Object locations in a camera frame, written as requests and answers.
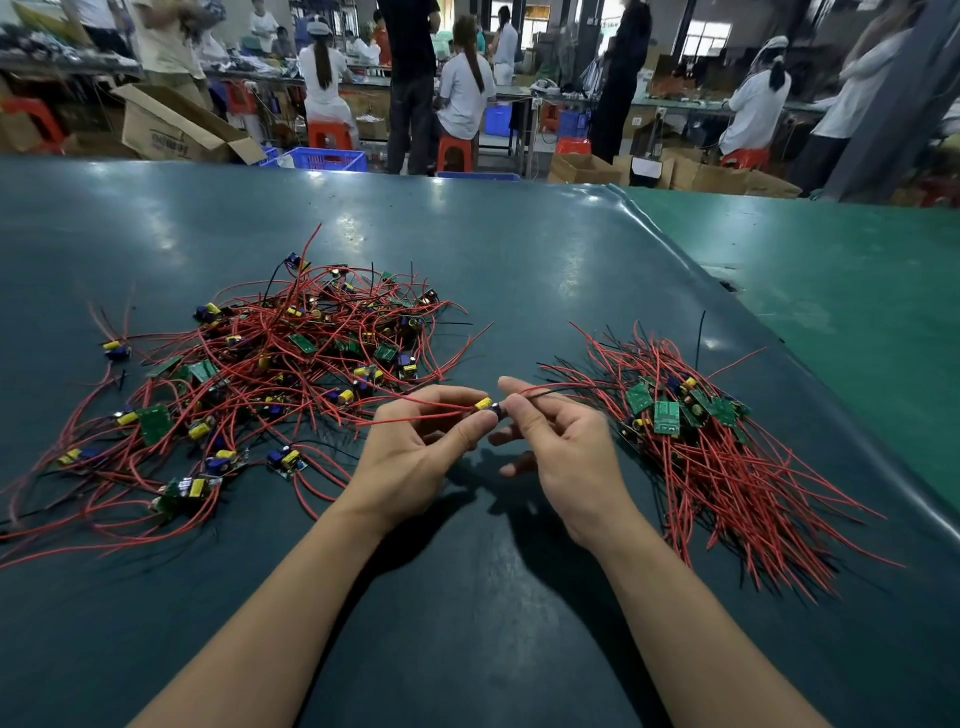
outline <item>ponytail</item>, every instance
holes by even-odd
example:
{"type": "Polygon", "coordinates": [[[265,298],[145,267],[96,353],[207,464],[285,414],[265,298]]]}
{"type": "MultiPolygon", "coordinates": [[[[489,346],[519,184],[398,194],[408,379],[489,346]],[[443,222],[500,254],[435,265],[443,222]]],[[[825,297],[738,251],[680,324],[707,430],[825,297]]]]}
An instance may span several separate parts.
{"type": "Polygon", "coordinates": [[[783,88],[786,83],[786,68],[783,63],[783,56],[777,56],[774,64],[770,66],[770,88],[774,93],[783,88]]]}
{"type": "Polygon", "coordinates": [[[333,69],[330,67],[330,50],[323,38],[314,41],[313,56],[317,60],[317,81],[320,82],[320,88],[326,91],[333,83],[333,69]]]}
{"type": "Polygon", "coordinates": [[[462,15],[453,24],[453,44],[463,49],[473,80],[477,82],[480,93],[484,93],[486,89],[483,84],[483,75],[480,73],[480,64],[477,62],[477,26],[469,15],[462,15]]]}

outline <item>yellow capacitor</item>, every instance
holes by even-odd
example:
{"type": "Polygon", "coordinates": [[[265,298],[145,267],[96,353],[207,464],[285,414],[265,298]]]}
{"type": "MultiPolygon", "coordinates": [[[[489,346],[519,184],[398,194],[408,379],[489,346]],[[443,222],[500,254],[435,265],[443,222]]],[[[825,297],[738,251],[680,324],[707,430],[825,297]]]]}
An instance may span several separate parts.
{"type": "Polygon", "coordinates": [[[188,434],[190,435],[191,440],[202,440],[208,434],[210,434],[210,425],[207,423],[197,423],[190,427],[188,434]]]}
{"type": "Polygon", "coordinates": [[[300,460],[300,451],[299,450],[290,450],[290,453],[280,460],[280,465],[286,468],[288,471],[293,470],[297,465],[297,461],[300,460]]]}

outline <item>blue plastic crate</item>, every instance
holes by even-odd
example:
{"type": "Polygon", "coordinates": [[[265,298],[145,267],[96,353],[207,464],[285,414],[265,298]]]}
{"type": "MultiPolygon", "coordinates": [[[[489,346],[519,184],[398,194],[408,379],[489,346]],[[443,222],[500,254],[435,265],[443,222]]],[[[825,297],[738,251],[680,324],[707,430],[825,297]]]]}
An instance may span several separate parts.
{"type": "Polygon", "coordinates": [[[438,172],[437,177],[444,180],[500,180],[501,182],[523,182],[520,175],[508,172],[438,172]]]}
{"type": "Polygon", "coordinates": [[[484,133],[490,136],[510,136],[510,117],[513,113],[514,108],[512,106],[487,109],[484,133]]]}
{"type": "Polygon", "coordinates": [[[586,139],[589,122],[590,114],[588,111],[561,111],[557,137],[586,139]]]}
{"type": "Polygon", "coordinates": [[[298,147],[276,159],[261,161],[261,167],[285,167],[292,160],[297,169],[316,169],[326,172],[366,172],[367,155],[346,149],[311,149],[298,147]]]}

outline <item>woman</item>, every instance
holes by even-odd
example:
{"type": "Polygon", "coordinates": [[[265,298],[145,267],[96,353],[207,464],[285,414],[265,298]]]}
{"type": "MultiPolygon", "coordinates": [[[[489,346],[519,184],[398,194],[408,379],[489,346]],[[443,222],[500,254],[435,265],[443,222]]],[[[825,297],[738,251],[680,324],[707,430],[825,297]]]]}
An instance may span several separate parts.
{"type": "Polygon", "coordinates": [[[721,154],[770,146],[793,84],[784,68],[783,53],[788,44],[785,36],[769,40],[754,59],[752,75],[727,102],[736,116],[720,137],[721,154]]]}
{"type": "Polygon", "coordinates": [[[469,15],[463,15],[453,25],[453,49],[457,55],[444,65],[440,76],[432,158],[437,158],[441,136],[475,139],[487,103],[496,98],[493,71],[487,59],[477,54],[477,28],[469,15]]]}
{"type": "Polygon", "coordinates": [[[313,20],[306,26],[313,38],[313,45],[300,51],[300,73],[306,82],[306,120],[342,121],[350,129],[353,148],[360,148],[360,133],[353,112],[347,102],[340,98],[340,80],[353,81],[347,69],[347,59],[336,48],[330,47],[333,33],[321,20],[313,20]]]}
{"type": "Polygon", "coordinates": [[[647,59],[652,30],[650,8],[641,0],[631,0],[620,20],[620,29],[612,43],[613,50],[609,52],[611,58],[607,85],[604,86],[590,126],[593,155],[607,163],[612,163],[620,152],[623,125],[636,93],[636,74],[647,59]]]}

